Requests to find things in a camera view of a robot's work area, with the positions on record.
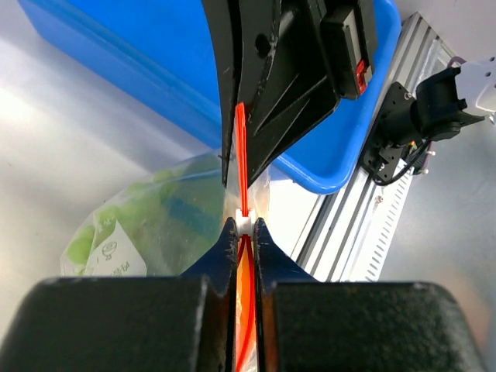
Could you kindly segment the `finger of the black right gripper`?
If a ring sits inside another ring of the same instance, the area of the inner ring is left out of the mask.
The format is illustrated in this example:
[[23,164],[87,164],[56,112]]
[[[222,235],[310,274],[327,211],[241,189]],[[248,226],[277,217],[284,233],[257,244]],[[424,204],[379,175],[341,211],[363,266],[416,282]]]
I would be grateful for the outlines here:
[[222,123],[222,185],[226,186],[243,59],[240,8],[236,0],[203,0],[202,5],[215,54]]

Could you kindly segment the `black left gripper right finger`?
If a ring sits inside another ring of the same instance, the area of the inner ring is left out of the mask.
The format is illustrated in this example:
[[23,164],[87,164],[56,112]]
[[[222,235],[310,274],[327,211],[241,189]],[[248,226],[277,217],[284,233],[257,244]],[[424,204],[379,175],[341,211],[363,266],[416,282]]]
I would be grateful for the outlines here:
[[253,232],[262,371],[484,371],[461,307],[429,282],[321,282]]

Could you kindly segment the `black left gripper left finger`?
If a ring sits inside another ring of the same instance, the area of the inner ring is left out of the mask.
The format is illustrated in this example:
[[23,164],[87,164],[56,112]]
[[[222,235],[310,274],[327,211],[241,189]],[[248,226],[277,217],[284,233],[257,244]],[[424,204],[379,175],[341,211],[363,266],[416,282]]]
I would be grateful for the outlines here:
[[176,277],[66,277],[35,285],[1,347],[3,371],[232,371],[236,250],[217,242]]

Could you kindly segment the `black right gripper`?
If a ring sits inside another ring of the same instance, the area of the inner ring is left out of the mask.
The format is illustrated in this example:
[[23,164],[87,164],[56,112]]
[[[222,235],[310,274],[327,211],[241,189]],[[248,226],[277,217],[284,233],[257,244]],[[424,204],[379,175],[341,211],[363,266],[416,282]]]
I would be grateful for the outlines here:
[[377,23],[372,1],[239,5],[243,59],[238,100],[246,107],[246,165],[252,184],[332,113],[339,95],[357,100],[367,90],[375,72]]

